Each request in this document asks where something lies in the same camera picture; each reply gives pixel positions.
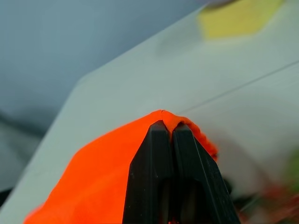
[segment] yellow sticky note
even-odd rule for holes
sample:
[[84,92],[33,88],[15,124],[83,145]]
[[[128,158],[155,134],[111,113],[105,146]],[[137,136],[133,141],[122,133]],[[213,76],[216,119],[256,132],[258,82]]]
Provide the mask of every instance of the yellow sticky note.
[[235,0],[206,7],[198,15],[205,39],[251,34],[260,30],[284,0]]

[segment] blurry background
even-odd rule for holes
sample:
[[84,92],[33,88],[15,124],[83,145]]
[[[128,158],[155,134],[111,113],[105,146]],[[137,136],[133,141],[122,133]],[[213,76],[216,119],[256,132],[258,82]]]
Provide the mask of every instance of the blurry background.
[[205,0],[0,0],[0,191],[75,83]]

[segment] orange cloth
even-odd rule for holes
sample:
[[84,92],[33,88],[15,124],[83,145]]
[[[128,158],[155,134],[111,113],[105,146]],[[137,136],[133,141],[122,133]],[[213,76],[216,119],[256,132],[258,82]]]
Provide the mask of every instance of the orange cloth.
[[185,117],[155,111],[111,131],[80,149],[46,202],[28,215],[25,224],[121,223],[129,165],[149,126],[162,120],[170,134],[178,123],[189,126],[208,153],[217,149]]

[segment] thin line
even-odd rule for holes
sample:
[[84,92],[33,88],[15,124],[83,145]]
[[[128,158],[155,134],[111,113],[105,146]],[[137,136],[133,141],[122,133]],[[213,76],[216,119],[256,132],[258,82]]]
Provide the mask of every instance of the thin line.
[[287,65],[285,65],[285,66],[283,66],[283,67],[281,67],[281,68],[279,68],[279,69],[276,69],[276,70],[274,70],[274,71],[271,71],[271,72],[269,72],[269,73],[267,73],[267,74],[265,74],[265,75],[263,75],[263,76],[260,76],[260,77],[258,77],[258,78],[255,78],[255,79],[253,79],[253,80],[251,80],[251,81],[249,81],[249,82],[247,82],[247,83],[244,83],[244,84],[239,85],[239,86],[237,86],[237,87],[235,87],[235,88],[233,88],[233,89],[230,89],[230,90],[228,90],[228,91],[226,91],[226,92],[224,92],[224,93],[221,93],[221,94],[219,94],[218,96],[212,97],[212,98],[207,99],[207,100],[205,100],[205,101],[203,101],[203,102],[201,102],[201,103],[199,103],[199,104],[197,104],[197,105],[194,105],[194,106],[192,106],[192,107],[190,107],[190,108],[188,108],[188,109],[182,110],[182,111],[179,112],[179,114],[186,113],[186,112],[188,112],[188,111],[190,111],[190,110],[193,110],[193,109],[195,109],[195,108],[197,108],[197,107],[206,105],[206,104],[212,102],[213,100],[217,100],[217,99],[219,99],[219,98],[221,98],[221,97],[223,97],[223,96],[226,96],[226,95],[228,95],[228,94],[230,94],[230,93],[232,93],[232,92],[235,92],[235,91],[237,91],[237,90],[239,90],[239,89],[241,89],[241,88],[243,88],[243,87],[245,87],[245,86],[251,85],[251,84],[253,84],[253,83],[257,82],[257,81],[260,81],[260,80],[262,80],[262,79],[264,79],[264,78],[267,78],[267,77],[269,77],[269,76],[271,76],[271,75],[274,75],[274,74],[276,74],[276,73],[278,73],[278,72],[280,72],[280,71],[283,71],[283,70],[285,70],[285,69],[287,69],[287,68],[290,68],[290,67],[292,67],[292,66],[294,66],[294,65],[296,65],[296,64],[298,64],[298,63],[299,63],[299,60],[297,60],[297,61],[295,61],[295,62],[292,62],[292,63],[290,63],[290,64],[287,64]]

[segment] white surface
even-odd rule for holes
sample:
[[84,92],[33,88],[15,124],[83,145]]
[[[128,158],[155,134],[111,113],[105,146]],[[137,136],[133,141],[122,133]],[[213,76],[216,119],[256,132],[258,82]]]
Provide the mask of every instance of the white surface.
[[[244,165],[261,164],[297,127],[291,111],[298,107],[298,10],[299,2],[290,0],[258,34],[216,42],[198,38],[193,13],[85,76],[2,209],[0,223],[21,223],[83,145],[160,108],[199,123],[223,154],[251,155],[234,170],[221,162],[233,179],[247,170]],[[250,178],[259,178],[256,173]]]

